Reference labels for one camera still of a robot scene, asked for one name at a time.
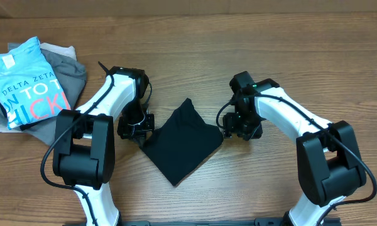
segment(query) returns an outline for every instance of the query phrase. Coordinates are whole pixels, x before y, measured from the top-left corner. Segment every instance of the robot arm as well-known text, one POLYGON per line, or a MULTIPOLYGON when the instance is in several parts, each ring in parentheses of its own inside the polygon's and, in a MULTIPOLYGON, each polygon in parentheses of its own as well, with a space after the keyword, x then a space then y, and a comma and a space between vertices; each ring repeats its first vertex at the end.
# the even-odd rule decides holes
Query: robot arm
POLYGON ((271 79, 255 83, 248 72, 242 72, 235 75, 229 85, 234 92, 232 99, 237 101, 234 102, 235 113, 227 113, 223 118, 226 136, 236 133, 245 140, 260 138, 261 121, 268 120, 297 145, 298 179, 303 194, 284 217, 289 225, 315 226, 332 204, 342 201, 366 183, 362 167, 282 99, 328 129, 360 157, 356 137, 348 123, 332 124, 316 116, 292 100, 271 79), (337 157, 326 160, 325 151, 337 151, 337 157))
POLYGON ((154 129, 153 115, 147 114, 139 101, 149 84, 144 70, 113 67, 107 74, 102 88, 86 104, 77 110, 63 110, 57 116, 56 139, 107 92, 114 80, 112 89, 99 105, 61 137, 53 155, 54 174, 61 176, 66 185, 83 190, 91 202, 96 219, 92 219, 85 198, 76 192, 88 226, 94 220, 103 226, 117 226, 121 222, 109 186, 115 163, 114 121, 121 113, 118 131, 123 132, 122 138, 145 139, 146 132, 154 129), (73 143, 73 139, 81 138, 91 139, 91 146, 73 143))

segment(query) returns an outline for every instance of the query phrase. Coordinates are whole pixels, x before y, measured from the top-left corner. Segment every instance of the folded cloth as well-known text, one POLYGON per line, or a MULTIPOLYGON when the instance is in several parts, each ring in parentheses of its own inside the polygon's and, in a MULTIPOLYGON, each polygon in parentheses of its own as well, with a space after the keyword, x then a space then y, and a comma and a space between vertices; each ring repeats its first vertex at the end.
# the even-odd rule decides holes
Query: folded cloth
MULTIPOLYGON (((18 44, 18 43, 8 43, 8 50, 12 50, 12 49, 17 48, 19 46, 20 46, 20 44, 18 44)), ((41 48, 41 50, 48 50, 50 52, 58 53, 59 55, 67 56, 67 57, 73 58, 74 60, 77 60, 77 55, 75 54, 75 48, 73 46, 61 47, 61 46, 52 45, 52 44, 49 44, 49 43, 41 43, 40 48, 41 48)), ((9 130, 7 128, 7 126, 2 126, 0 124, 0 132, 21 132, 21 131, 18 131, 16 129, 9 130)))
POLYGON ((41 53, 37 37, 0 54, 0 104, 6 109, 8 129, 70 109, 63 88, 41 53))
MULTIPOLYGON (((9 44, 9 48, 14 48, 18 44, 9 44)), ((62 56, 51 51, 41 50, 47 62, 53 67, 53 71, 58 79, 59 84, 63 87, 65 96, 73 109, 82 89, 87 80, 85 67, 79 62, 67 56, 62 56)), ((0 124, 6 122, 6 118, 0 111, 0 124)), ((28 134, 32 134, 45 144, 51 144, 55 137, 55 118, 40 121, 37 125, 24 130, 28 134)))
MULTIPOLYGON (((11 45, 13 45, 14 43, 8 43, 8 44, 9 44, 8 49, 9 50, 12 49, 11 45)), ((74 60, 77 60, 77 56, 75 55, 74 46, 61 47, 61 46, 52 45, 52 44, 49 44, 49 43, 41 43, 40 48, 42 50, 49 50, 51 52, 54 52, 54 53, 57 53, 57 54, 60 54, 60 55, 66 56, 66 57, 73 58, 74 60)))
POLYGON ((192 101, 186 99, 165 125, 145 141, 142 150, 175 186, 223 140, 219 128, 206 124, 192 101))

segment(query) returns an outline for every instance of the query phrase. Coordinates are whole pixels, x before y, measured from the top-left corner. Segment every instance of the shirt tag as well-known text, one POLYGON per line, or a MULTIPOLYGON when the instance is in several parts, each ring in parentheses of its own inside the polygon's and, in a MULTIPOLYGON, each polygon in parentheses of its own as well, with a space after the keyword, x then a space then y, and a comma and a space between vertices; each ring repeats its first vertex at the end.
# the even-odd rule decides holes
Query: shirt tag
POLYGON ((3 62, 4 62, 4 64, 5 64, 5 66, 6 66, 7 69, 10 69, 12 66, 15 65, 14 58, 13 58, 13 56, 11 54, 2 57, 2 59, 3 59, 3 62))

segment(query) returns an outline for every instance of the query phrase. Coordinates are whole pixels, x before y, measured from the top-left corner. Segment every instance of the wood grain surface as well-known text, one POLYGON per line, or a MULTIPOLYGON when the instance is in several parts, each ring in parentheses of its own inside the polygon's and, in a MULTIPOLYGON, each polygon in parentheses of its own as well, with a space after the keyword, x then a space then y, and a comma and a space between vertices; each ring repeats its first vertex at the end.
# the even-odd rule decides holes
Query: wood grain surface
MULTIPOLYGON (((255 81, 272 78, 313 113, 350 123, 377 178, 377 13, 0 19, 0 53, 8 42, 32 36, 75 47, 88 71, 79 104, 104 83, 98 60, 145 69, 157 128, 186 98, 215 125, 217 111, 231 98, 233 75, 247 70, 255 81)), ((295 145, 273 124, 263 122, 263 129, 258 140, 226 139, 178 187, 134 143, 117 137, 111 190, 123 219, 281 217, 302 192, 295 145)), ((0 134, 0 225, 84 220, 73 192, 40 178, 46 148, 27 134, 0 134)), ((50 158, 46 172, 61 182, 51 163, 50 158)), ((368 181, 351 198, 370 192, 368 181)), ((339 207, 331 216, 341 217, 343 225, 377 225, 377 197, 339 207)))
POLYGON ((0 0, 0 18, 349 12, 377 12, 377 0, 0 0))

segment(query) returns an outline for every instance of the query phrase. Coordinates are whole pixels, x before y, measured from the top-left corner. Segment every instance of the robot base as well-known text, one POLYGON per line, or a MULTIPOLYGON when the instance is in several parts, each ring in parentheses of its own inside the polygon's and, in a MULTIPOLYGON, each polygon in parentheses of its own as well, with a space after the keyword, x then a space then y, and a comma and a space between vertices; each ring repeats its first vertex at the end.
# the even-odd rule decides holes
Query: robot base
MULTIPOLYGON (((148 221, 123 222, 121 226, 291 226, 284 223, 282 217, 256 218, 256 220, 228 220, 211 222, 159 222, 148 221)), ((323 226, 342 226, 339 218, 324 219, 323 226)))
MULTIPOLYGON (((119 212, 119 218, 117 220, 117 224, 115 226, 120 226, 120 225, 124 225, 122 222, 121 222, 121 214, 119 212)), ((84 222, 84 223, 77 223, 77 224, 66 224, 66 225, 63 225, 63 226, 87 226, 87 222, 84 222)))

